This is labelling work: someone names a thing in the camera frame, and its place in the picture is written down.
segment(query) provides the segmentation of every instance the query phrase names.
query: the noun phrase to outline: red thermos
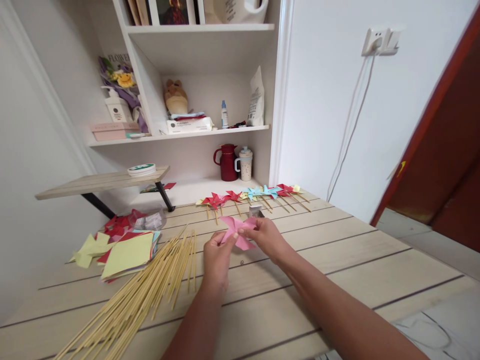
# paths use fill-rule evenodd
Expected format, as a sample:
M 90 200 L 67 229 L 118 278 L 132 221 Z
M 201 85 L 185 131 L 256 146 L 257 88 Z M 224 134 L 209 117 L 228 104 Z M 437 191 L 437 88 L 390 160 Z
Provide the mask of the red thermos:
M 239 177 L 239 173 L 235 171 L 235 148 L 237 145 L 223 144 L 221 148 L 213 153 L 213 162 L 220 166 L 220 175 L 223 181 L 235 181 Z M 220 163 L 217 162 L 217 153 L 221 151 Z

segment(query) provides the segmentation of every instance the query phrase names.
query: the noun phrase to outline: hand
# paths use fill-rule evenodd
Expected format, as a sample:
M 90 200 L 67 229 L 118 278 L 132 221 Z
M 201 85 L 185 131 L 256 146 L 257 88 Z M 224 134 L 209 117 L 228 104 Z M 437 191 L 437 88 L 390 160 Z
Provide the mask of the hand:
M 282 257 L 295 252 L 269 218 L 257 217 L 255 229 L 241 228 L 238 232 L 255 240 L 256 244 L 274 264 L 278 264 Z
M 229 287 L 230 254 L 239 237 L 238 233 L 230 236 L 226 242 L 220 244 L 225 231 L 216 232 L 203 246 L 204 275 L 202 285 L 214 287 L 224 293 Z

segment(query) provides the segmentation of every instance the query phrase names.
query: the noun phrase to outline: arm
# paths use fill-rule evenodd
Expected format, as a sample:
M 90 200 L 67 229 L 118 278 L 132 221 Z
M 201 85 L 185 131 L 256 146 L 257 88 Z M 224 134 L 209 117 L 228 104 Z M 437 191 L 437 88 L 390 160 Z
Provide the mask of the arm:
M 330 281 L 285 241 L 275 224 L 258 218 L 240 229 L 290 278 L 343 360 L 428 358 L 381 316 Z
M 220 309 L 229 285 L 230 254 L 239 235 L 220 244 L 216 232 L 203 247 L 203 280 L 173 340 L 161 360 L 212 359 L 220 326 Z

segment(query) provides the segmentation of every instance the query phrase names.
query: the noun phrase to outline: bag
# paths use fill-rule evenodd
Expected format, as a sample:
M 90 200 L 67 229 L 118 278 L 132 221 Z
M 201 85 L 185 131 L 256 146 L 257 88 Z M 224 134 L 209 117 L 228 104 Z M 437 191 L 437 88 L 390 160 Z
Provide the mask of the bag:
M 250 110 L 248 112 L 248 120 L 246 123 L 251 126 L 262 126 L 264 124 L 265 89 L 262 82 L 260 66 L 250 80 L 250 89 Z

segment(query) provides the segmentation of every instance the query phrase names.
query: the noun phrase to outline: plush toy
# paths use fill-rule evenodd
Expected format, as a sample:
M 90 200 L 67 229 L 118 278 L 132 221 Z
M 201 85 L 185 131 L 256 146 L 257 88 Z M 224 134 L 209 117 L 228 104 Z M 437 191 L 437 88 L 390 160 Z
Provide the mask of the plush toy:
M 173 82 L 171 79 L 168 79 L 163 97 L 170 114 L 188 114 L 187 93 L 182 88 L 180 80 Z

